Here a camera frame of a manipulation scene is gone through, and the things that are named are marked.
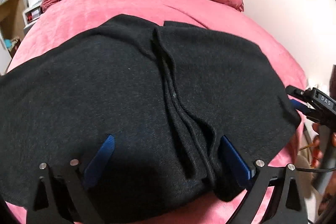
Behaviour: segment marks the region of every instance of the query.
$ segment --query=pink bedsheet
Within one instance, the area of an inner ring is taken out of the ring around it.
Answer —
[[[163,25],[165,20],[172,20],[244,37],[260,46],[284,85],[305,88],[304,72],[286,49],[255,22],[229,5],[211,0],[53,0],[52,5],[46,5],[47,2],[45,0],[44,7],[48,6],[48,9],[22,41],[9,70],[59,46],[80,32],[99,26],[111,17],[128,14],[159,25]],[[297,134],[273,159],[272,166],[285,166],[295,160],[302,128],[301,125]],[[253,223],[261,220],[271,193],[272,189],[269,189]],[[224,224],[244,194],[225,203],[208,193],[171,213],[139,223]],[[25,223],[25,209],[13,205],[10,208],[21,223]]]

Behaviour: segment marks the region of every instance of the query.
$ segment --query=black garment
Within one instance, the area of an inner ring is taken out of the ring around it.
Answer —
[[[116,16],[0,80],[0,193],[27,206],[35,171],[115,138],[88,192],[106,222],[156,216],[214,190],[241,189],[221,136],[268,163],[300,121],[260,48],[192,25]]]

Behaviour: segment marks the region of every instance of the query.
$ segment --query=silver screw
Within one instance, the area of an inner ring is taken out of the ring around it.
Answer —
[[[262,160],[257,160],[256,165],[258,165],[259,167],[263,167],[265,165],[265,163]]]
[[[40,164],[40,169],[45,169],[47,167],[47,164],[45,162]]]
[[[79,160],[77,160],[77,159],[70,160],[70,165],[71,166],[76,166],[78,164],[79,164]]]
[[[288,167],[289,170],[292,170],[292,171],[295,170],[294,164],[288,164],[287,167]]]

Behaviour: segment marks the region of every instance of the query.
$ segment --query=beige wall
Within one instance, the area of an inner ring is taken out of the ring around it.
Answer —
[[[308,78],[328,85],[336,63],[335,0],[244,0],[245,14],[297,60]]]

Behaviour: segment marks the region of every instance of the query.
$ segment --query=finger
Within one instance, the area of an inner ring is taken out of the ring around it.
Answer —
[[[311,167],[313,168],[317,168],[319,166],[320,162],[318,161],[318,159],[313,159],[311,161]]]
[[[331,139],[331,143],[332,143],[333,147],[336,147],[336,133],[333,133],[333,137]]]
[[[318,135],[315,136],[315,138],[313,140],[313,145],[315,147],[318,147],[320,145],[320,137]]]
[[[319,149],[314,149],[312,152],[312,156],[314,159],[320,160],[323,158],[323,153],[321,150]]]
[[[313,123],[313,125],[312,125],[312,128],[313,128],[313,130],[316,132],[316,133],[318,133],[319,132],[319,124],[318,123],[316,123],[316,122],[314,122]]]

